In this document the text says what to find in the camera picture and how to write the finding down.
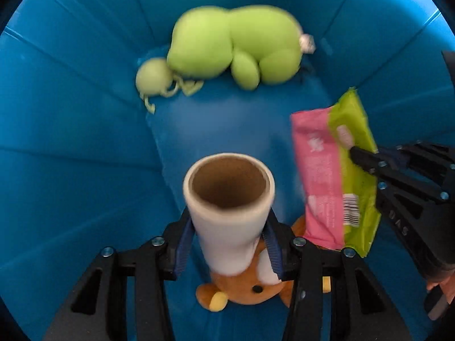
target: green stuffed animal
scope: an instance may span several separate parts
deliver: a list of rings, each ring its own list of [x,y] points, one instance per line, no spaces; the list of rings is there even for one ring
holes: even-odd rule
[[[314,51],[312,36],[278,7],[197,7],[175,24],[167,63],[176,73],[198,79],[217,77],[231,65],[238,85],[254,90],[260,80],[279,84],[291,79],[302,54]]]

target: cardboard tube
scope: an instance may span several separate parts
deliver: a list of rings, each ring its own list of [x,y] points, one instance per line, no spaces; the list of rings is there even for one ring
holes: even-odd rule
[[[270,170],[248,155],[208,156],[188,170],[183,195],[211,271],[247,269],[275,197]]]

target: blue plastic container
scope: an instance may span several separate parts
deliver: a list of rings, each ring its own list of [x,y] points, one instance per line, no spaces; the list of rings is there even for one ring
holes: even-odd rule
[[[315,75],[247,93],[227,73],[193,97],[158,99],[147,115],[136,70],[165,56],[178,17],[201,5],[249,4],[287,9],[314,35]],[[213,153],[267,164],[274,210],[292,224],[304,201],[289,115],[330,106],[348,87],[358,88],[379,144],[454,144],[441,50],[455,50],[455,37],[432,0],[23,0],[0,36],[1,297],[40,340],[100,248],[135,248],[179,218],[183,176]],[[433,327],[425,283],[388,227],[367,262],[413,338],[424,340]],[[279,299],[209,313],[195,299],[208,280],[195,244],[186,272],[167,284],[177,341],[281,339]],[[132,326],[132,301],[128,311]]]

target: barcode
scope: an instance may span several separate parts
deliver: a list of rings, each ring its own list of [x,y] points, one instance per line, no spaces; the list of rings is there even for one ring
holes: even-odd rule
[[[360,225],[359,197],[354,194],[343,195],[343,225]]]

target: teddy bear eye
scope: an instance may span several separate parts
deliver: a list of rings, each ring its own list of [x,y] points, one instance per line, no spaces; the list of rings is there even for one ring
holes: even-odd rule
[[[262,288],[262,286],[253,286],[252,288],[253,292],[256,293],[256,294],[260,294],[262,291],[264,291],[264,289]]]

